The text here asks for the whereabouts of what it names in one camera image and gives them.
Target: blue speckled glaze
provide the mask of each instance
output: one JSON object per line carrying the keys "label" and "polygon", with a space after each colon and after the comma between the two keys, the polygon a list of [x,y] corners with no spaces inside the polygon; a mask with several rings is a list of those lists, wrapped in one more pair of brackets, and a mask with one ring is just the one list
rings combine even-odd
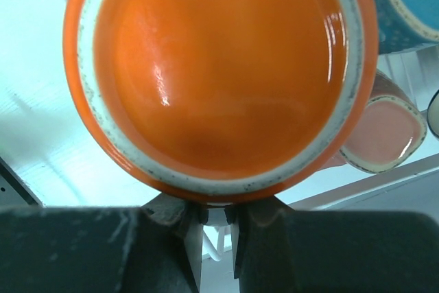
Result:
{"label": "blue speckled glaze", "polygon": [[380,54],[411,51],[439,43],[438,38],[427,38],[408,24],[409,20],[419,20],[431,29],[437,30],[439,36],[439,0],[401,1],[409,12],[394,7],[391,0],[375,0]]}

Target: orange rim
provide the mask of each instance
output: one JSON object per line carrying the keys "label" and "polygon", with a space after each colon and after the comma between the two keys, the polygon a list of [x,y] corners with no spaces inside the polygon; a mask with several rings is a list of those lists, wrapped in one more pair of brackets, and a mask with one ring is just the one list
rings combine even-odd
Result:
{"label": "orange rim", "polygon": [[80,81],[80,72],[78,67],[78,28],[80,22],[80,14],[84,0],[69,0],[67,3],[65,18],[64,18],[64,31],[63,31],[63,54],[64,65],[67,73],[67,81],[69,83],[70,92],[75,102],[75,106],[87,127],[88,131],[92,134],[96,142],[102,149],[122,168],[124,168],[130,175],[137,178],[143,183],[148,184],[157,190],[160,190],[166,194],[173,195],[179,198],[188,200],[195,200],[198,202],[246,202],[249,200],[256,200],[265,198],[277,194],[278,192],[285,190],[300,181],[306,179],[314,172],[318,171],[326,162],[335,154],[347,136],[352,132],[355,124],[358,122],[364,107],[368,101],[370,92],[372,90],[373,81],[375,78],[375,69],[377,66],[377,54],[378,54],[378,27],[377,16],[375,12],[375,3],[373,0],[357,0],[361,10],[361,17],[364,29],[364,70],[359,85],[359,90],[355,103],[351,109],[351,113],[345,121],[337,136],[332,140],[329,146],[322,152],[322,154],[315,159],[312,163],[308,164],[302,171],[293,175],[291,178],[284,182],[277,183],[271,187],[252,191],[244,194],[235,195],[221,195],[221,196],[208,196],[205,194],[199,194],[196,192],[180,189],[163,183],[161,181],[154,180],[139,168],[131,164],[108,140],[99,124],[95,121],[95,118],[88,107],[87,100],[85,98],[82,84]]}

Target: orange glazed surface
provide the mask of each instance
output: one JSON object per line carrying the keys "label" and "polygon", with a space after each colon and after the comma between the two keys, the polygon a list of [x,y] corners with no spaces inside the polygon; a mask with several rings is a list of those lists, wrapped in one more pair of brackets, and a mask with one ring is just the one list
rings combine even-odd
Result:
{"label": "orange glazed surface", "polygon": [[118,126],[163,165],[261,174],[331,115],[346,65],[341,18],[338,0],[104,0],[99,87]]}

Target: orange mug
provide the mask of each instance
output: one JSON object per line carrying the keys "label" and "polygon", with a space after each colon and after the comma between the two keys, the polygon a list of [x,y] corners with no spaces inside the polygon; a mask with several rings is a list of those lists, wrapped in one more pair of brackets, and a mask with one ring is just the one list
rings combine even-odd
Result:
{"label": "orange mug", "polygon": [[199,202],[271,196],[343,144],[377,62],[373,0],[68,0],[64,63],[95,140]]}

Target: blue mug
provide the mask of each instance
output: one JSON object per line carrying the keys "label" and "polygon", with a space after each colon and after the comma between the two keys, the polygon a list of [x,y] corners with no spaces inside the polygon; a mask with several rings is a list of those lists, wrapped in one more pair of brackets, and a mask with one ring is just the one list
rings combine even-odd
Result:
{"label": "blue mug", "polygon": [[379,53],[412,51],[439,43],[439,0],[375,0]]}

